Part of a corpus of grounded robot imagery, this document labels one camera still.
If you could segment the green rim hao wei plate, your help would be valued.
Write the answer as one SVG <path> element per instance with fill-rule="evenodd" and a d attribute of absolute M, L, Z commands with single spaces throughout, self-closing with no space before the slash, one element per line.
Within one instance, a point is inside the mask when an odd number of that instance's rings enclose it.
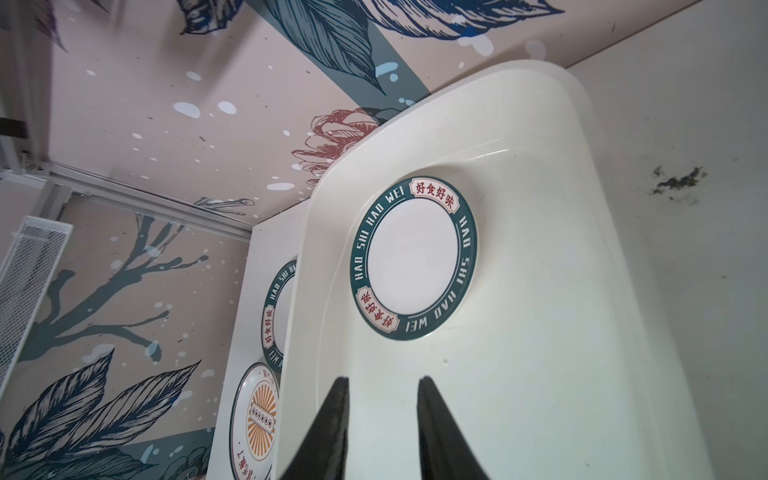
<path fill-rule="evenodd" d="M 352 237 L 354 305 L 387 339 L 429 335 L 465 299 L 478 249 L 472 209 L 457 187 L 433 176 L 405 178 L 372 201 Z"/>

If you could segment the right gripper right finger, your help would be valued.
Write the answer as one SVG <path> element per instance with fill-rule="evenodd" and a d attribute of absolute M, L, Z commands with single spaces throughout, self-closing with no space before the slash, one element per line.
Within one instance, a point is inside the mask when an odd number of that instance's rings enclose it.
<path fill-rule="evenodd" d="M 423 479 L 489 479 L 429 376 L 418 384 L 417 422 Z"/>

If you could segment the white mesh wall basket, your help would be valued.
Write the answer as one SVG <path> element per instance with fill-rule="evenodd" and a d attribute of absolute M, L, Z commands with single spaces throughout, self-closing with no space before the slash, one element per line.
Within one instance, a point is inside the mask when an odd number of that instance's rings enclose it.
<path fill-rule="evenodd" d="M 27 216 L 1 268 L 1 389 L 5 390 L 74 227 Z"/>

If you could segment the orange sunburst plate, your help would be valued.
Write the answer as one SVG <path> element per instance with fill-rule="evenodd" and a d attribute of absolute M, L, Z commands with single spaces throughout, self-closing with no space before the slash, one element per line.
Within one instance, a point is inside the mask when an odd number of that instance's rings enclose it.
<path fill-rule="evenodd" d="M 229 426 L 229 458 L 235 479 L 271 479 L 279 407 L 277 379 L 263 362 L 238 383 Z"/>

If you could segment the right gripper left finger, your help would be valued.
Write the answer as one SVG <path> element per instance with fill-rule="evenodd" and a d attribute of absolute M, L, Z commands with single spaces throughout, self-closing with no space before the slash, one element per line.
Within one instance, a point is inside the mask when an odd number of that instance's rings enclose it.
<path fill-rule="evenodd" d="M 281 479 L 343 480 L 349 418 L 349 379 L 338 377 Z"/>

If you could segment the green rim plate far left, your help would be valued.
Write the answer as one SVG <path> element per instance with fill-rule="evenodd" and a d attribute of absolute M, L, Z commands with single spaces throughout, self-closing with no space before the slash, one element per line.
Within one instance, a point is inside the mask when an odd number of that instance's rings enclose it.
<path fill-rule="evenodd" d="M 290 305 L 295 290 L 297 260 L 285 263 L 268 286 L 261 316 L 263 356 L 275 372 L 281 372 L 285 358 Z"/>

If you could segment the white plastic bin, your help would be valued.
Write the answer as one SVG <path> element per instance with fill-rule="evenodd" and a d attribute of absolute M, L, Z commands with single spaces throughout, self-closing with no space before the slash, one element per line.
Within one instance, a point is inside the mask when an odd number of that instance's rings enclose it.
<path fill-rule="evenodd" d="M 308 203 L 281 383 L 283 475 L 349 379 L 349 479 L 417 479 L 429 376 L 493 479 L 709 479 L 648 257 L 609 203 L 610 152 L 578 80 L 512 61 L 432 95 L 345 154 Z M 411 341 L 353 302 L 352 237 L 391 185 L 433 176 L 470 204 L 478 260 L 456 312 Z"/>

